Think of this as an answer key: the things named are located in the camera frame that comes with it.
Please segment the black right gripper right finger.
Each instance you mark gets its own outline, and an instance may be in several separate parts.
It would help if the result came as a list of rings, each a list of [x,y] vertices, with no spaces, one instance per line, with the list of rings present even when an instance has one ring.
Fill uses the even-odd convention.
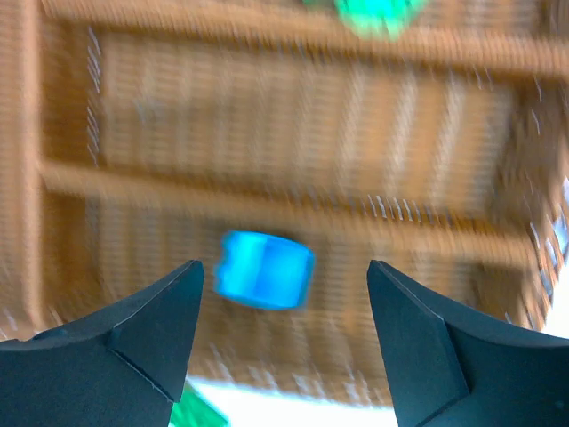
[[[568,341],[500,321],[385,262],[367,285],[401,426],[566,426]]]

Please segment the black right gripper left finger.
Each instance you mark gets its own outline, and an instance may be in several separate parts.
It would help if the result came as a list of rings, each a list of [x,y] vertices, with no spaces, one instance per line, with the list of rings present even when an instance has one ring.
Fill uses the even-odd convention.
[[[3,426],[166,426],[204,288],[190,261],[101,310],[1,344]]]

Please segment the green lego plate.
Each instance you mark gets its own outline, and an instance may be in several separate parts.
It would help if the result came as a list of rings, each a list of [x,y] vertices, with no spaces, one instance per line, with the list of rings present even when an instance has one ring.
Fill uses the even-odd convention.
[[[227,427],[227,418],[195,388],[185,383],[180,401],[172,406],[169,427]]]

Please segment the cyan patterned round lego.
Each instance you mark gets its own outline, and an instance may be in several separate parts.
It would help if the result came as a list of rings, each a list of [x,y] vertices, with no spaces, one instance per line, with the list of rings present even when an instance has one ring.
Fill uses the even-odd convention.
[[[260,310],[302,307],[316,258],[307,246],[265,233],[231,230],[222,239],[215,270],[220,296]]]

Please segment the dark green lego block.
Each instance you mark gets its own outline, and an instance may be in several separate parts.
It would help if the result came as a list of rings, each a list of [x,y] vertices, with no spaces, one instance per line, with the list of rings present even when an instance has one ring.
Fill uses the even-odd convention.
[[[357,36],[397,38],[422,12],[423,0],[303,1],[314,10],[333,12],[339,22]]]

